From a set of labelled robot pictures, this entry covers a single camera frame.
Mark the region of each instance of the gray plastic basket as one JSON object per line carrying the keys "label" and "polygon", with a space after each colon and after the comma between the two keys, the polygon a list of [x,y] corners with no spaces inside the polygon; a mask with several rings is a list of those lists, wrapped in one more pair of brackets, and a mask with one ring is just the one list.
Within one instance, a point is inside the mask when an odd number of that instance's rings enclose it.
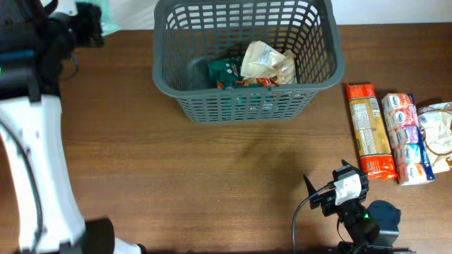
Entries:
{"label": "gray plastic basket", "polygon": [[[295,54],[297,84],[220,90],[207,63],[261,40]],[[340,82],[345,63],[331,0],[160,0],[153,79],[196,123],[290,119]]]}

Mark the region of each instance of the green snack bag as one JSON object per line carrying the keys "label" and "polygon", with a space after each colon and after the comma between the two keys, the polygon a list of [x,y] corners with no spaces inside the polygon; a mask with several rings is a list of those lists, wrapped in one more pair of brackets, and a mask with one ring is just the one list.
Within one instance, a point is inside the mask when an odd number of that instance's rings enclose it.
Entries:
{"label": "green snack bag", "polygon": [[243,79],[240,76],[242,62],[243,56],[233,56],[209,63],[210,79],[215,82],[218,88],[231,89],[240,87],[235,85],[235,82]]}

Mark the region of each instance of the white wall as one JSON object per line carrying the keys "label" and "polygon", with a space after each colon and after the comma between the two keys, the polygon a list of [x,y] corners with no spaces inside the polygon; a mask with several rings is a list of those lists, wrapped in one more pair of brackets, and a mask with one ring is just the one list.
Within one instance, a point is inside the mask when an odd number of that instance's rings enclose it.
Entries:
{"label": "white wall", "polygon": [[[108,1],[115,21],[123,29],[154,27],[154,8],[157,0]],[[332,1],[335,18],[340,25],[452,22],[452,0]]]}

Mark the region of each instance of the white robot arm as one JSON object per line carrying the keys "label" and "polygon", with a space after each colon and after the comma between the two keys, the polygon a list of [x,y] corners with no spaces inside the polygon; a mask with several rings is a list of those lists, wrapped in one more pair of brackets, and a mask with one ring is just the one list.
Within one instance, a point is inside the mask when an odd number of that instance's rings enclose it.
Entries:
{"label": "white robot arm", "polygon": [[[9,20],[9,23],[0,28],[0,136],[18,200],[20,251],[144,253],[143,246],[115,238],[108,219],[85,223],[71,190],[61,141],[58,89],[61,60],[68,58],[74,47],[103,45],[99,8],[87,4],[79,6],[74,0],[53,0],[53,6],[42,11],[36,1],[24,0],[22,6],[15,5],[18,1],[2,1],[8,3],[4,4],[6,9],[0,10],[0,20]],[[23,7],[24,3],[28,5],[28,12],[19,12],[21,17],[13,16],[13,10]],[[83,13],[88,16],[79,17],[78,7],[84,8]],[[49,10],[54,17],[47,22],[48,13],[43,13]],[[59,24],[54,24],[55,17],[61,19]],[[80,20],[90,20],[91,29],[69,27]],[[15,25],[25,29],[17,30]],[[49,37],[37,35],[34,32],[37,26],[49,28],[52,31]],[[55,44],[52,36],[76,37],[77,40],[61,40],[65,43]],[[49,46],[39,52],[33,47],[36,41]],[[90,231],[104,233],[89,234]]]}

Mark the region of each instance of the orange pasta package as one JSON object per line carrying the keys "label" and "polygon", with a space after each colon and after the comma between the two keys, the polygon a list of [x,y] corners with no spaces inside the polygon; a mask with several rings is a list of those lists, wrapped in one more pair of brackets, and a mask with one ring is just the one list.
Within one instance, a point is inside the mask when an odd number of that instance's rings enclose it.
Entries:
{"label": "orange pasta package", "polygon": [[369,179],[396,179],[396,166],[376,100],[374,84],[347,84],[345,88],[362,170]]}

